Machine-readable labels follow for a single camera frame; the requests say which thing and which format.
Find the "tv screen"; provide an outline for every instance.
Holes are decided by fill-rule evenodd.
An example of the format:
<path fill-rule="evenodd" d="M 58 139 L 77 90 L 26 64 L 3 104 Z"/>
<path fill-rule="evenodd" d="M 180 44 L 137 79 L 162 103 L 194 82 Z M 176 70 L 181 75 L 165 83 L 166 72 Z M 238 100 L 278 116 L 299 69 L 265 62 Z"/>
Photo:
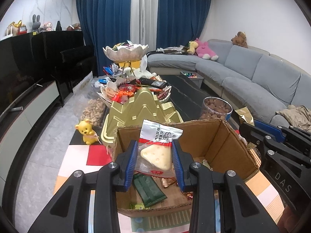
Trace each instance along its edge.
<path fill-rule="evenodd" d="M 0 114 L 42 78 L 32 55 L 32 36 L 27 33 L 0 41 Z"/>

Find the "gold plastic tray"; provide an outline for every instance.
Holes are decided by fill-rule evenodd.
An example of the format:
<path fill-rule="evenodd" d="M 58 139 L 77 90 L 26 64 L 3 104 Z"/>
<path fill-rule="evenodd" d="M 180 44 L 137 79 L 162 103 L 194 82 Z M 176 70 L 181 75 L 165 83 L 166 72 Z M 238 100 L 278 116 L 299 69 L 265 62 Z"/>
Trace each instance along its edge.
<path fill-rule="evenodd" d="M 104 143 L 113 143 L 116 128 L 141 126 L 144 119 L 158 123 L 183 122 L 173 103 L 161 104 L 149 89 L 141 88 L 124 105 L 112 102 L 109 114 L 105 118 L 101 139 Z"/>

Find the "cheese snack packet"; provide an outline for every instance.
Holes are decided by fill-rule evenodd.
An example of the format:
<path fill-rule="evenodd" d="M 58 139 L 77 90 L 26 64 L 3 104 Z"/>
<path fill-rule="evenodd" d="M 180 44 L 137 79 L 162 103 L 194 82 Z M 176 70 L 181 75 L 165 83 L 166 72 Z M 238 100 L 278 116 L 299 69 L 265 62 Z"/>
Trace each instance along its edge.
<path fill-rule="evenodd" d="M 135 171 L 160 178 L 175 177 L 172 171 L 172 140 L 183 130 L 144 120 L 139 136 Z"/>

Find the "red oval label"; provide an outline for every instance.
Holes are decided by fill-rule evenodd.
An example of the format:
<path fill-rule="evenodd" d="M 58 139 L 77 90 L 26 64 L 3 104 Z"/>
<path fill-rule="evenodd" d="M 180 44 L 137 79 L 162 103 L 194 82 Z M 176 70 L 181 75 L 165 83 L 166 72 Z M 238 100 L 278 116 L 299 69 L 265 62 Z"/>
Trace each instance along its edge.
<path fill-rule="evenodd" d="M 156 171 L 156 170 L 151 170 L 150 172 L 152 172 L 154 174 L 158 174 L 158 175 L 162 175 L 163 174 L 162 171 Z"/>

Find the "metal screw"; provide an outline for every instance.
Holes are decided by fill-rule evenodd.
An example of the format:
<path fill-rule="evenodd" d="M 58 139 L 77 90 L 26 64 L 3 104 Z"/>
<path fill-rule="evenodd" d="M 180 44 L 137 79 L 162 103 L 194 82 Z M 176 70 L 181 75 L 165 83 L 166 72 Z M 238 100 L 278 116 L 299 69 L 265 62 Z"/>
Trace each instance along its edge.
<path fill-rule="evenodd" d="M 74 175 L 75 177 L 79 178 L 79 177 L 82 175 L 82 171 L 80 171 L 80 170 L 75 171 L 75 172 L 73 173 L 73 175 Z"/>
<path fill-rule="evenodd" d="M 200 167 L 201 167 L 201 164 L 200 164 L 199 162 L 193 162 L 193 163 L 191 163 L 191 166 L 192 166 L 193 168 L 200 168 Z"/>
<path fill-rule="evenodd" d="M 108 164 L 109 168 L 116 168 L 118 166 L 118 164 L 116 162 L 111 162 Z"/>
<path fill-rule="evenodd" d="M 234 177 L 236 175 L 235 171 L 233 170 L 228 170 L 227 171 L 227 174 L 230 176 L 230 177 Z"/>

